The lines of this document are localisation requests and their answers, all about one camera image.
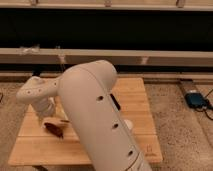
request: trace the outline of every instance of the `black object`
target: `black object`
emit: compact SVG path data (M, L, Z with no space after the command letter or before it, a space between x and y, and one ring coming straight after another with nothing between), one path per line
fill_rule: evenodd
M113 94L110 94L113 102L115 103L115 106L117 107L118 110L121 110L121 106L120 104L118 103L118 101L116 100L115 96Z
M3 93L0 92L0 103L1 103L2 99L3 99Z
M205 98L199 92L187 93L185 99L190 108L202 108L207 106Z

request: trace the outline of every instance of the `screw hole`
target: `screw hole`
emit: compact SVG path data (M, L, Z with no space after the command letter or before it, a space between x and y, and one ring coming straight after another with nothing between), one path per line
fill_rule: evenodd
M133 155L133 151L132 150L128 153L128 157L130 157L131 155Z
M118 124L117 123L112 126L112 129L116 129L116 128L118 128Z
M101 100L103 100L104 99L104 97L103 96L99 96L99 97L97 97L97 101L101 101Z

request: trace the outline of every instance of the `small object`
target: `small object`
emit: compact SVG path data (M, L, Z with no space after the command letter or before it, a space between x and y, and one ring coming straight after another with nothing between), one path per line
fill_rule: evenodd
M111 7L111 5L112 5L111 0L105 0L104 5L105 5L105 7Z
M45 122L44 125L49 132L51 132L52 134L54 134L59 138L63 138L63 131L61 128L49 122Z
M0 92L0 103L1 103L2 99L3 99L3 93Z
M202 108L207 105L205 98L199 92L199 90L197 89L192 80L190 79L181 80L180 88L190 108Z
M30 4L33 5L33 6L35 6L35 5L38 4L38 1L39 0L30 0Z
M183 8L185 6L186 0L177 0L176 6L178 8Z

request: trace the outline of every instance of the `table leg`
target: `table leg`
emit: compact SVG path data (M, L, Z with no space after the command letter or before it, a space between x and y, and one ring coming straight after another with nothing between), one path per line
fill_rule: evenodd
M38 171L48 171L45 167L43 166L33 166L35 169L37 169Z

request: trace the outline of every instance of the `wooden tabletop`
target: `wooden tabletop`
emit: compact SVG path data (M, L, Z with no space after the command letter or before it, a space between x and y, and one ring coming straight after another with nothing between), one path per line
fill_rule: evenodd
M143 80L119 78L112 93L121 105L122 117L133 122L132 133L147 160L151 163L161 162L162 154ZM58 97L55 102L57 115L62 113L63 109ZM29 106L10 155L9 165L91 164L71 123L61 123L58 117L46 118L45 121L63 127L64 139L46 131L33 108Z

